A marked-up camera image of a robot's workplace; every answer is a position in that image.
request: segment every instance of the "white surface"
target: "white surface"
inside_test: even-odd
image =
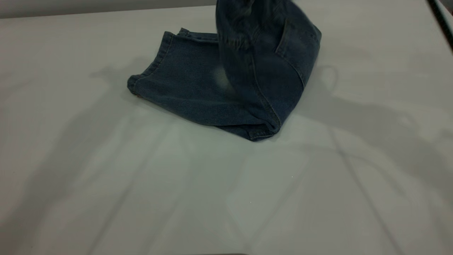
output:
[[[0,250],[453,254],[453,56],[424,2],[305,0],[317,66],[252,143],[131,95],[214,7],[0,20]]]

